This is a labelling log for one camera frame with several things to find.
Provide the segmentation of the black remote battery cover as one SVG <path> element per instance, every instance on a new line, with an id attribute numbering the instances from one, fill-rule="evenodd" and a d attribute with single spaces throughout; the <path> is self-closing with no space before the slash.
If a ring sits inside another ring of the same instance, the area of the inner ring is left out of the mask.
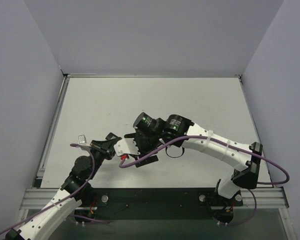
<path id="1" fill-rule="evenodd" d="M 139 167 L 143 167 L 145 165 L 152 164 L 152 163 L 155 163 L 155 162 L 158 162 L 158 161 L 159 161 L 158 157 L 156 155 L 153 155 L 153 156 L 137 163 L 135 166 L 137 168 L 139 168 Z"/>

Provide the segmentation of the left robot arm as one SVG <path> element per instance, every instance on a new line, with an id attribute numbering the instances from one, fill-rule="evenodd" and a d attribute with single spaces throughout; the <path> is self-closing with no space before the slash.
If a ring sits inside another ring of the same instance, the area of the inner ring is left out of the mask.
<path id="1" fill-rule="evenodd" d="M 122 138 L 112 137 L 103 141 L 92 141 L 89 145 L 72 143 L 88 155 L 78 157 L 68 177 L 42 210 L 11 227 L 5 234 L 6 240 L 47 240 L 62 222 L 78 207 L 86 206 L 93 199 L 93 179 L 104 160 L 116 154 L 116 144 Z"/>

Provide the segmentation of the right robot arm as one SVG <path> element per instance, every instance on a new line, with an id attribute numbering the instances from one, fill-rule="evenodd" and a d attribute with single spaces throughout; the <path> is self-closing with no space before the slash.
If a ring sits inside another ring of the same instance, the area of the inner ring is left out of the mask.
<path id="1" fill-rule="evenodd" d="M 240 189 L 253 190 L 258 185 L 263 150 L 259 142 L 243 144 L 226 139 L 177 114 L 163 120 L 142 112 L 133 128 L 141 156 L 172 141 L 175 147 L 198 151 L 231 166 L 233 171 L 216 184 L 216 192 L 223 198 L 231 199 Z"/>

